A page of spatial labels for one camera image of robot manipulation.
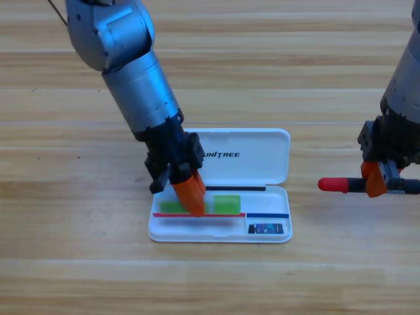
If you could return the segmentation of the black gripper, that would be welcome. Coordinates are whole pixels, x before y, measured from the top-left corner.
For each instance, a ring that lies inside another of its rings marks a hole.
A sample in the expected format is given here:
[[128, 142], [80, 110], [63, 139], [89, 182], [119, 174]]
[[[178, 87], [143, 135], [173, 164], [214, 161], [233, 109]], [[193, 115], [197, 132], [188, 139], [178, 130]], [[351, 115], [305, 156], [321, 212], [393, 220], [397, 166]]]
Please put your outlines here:
[[418, 191], [418, 179], [402, 178], [400, 172], [419, 164], [419, 124], [394, 114], [366, 121], [358, 136], [362, 151], [362, 178], [366, 194], [376, 198], [388, 191]]
[[198, 171], [203, 166], [205, 152], [197, 133], [182, 128], [182, 116], [167, 117], [155, 127], [135, 132], [135, 138], [146, 144], [144, 162], [152, 177], [150, 191], [162, 192], [170, 182], [180, 204], [193, 216], [205, 213], [205, 185]]

